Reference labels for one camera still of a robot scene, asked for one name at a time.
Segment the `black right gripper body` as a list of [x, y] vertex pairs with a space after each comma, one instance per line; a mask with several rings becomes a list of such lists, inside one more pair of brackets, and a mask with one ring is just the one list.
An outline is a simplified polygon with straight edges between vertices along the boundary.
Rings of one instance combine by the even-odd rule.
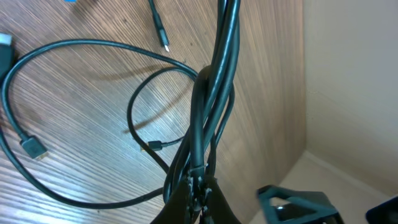
[[344, 224], [323, 192], [267, 185], [257, 190], [257, 197], [268, 224]]

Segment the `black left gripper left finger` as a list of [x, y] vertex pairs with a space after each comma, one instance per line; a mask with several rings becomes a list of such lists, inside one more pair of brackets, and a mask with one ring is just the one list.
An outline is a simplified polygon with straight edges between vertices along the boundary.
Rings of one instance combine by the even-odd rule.
[[189, 224], [192, 222], [192, 183], [181, 181], [169, 201], [151, 224]]

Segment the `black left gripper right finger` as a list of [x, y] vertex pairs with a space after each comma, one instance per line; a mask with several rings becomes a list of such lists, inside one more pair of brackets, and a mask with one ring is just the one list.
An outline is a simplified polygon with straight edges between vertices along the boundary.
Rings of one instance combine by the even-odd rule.
[[213, 176], [205, 176], [203, 191], [200, 224], [241, 224]]

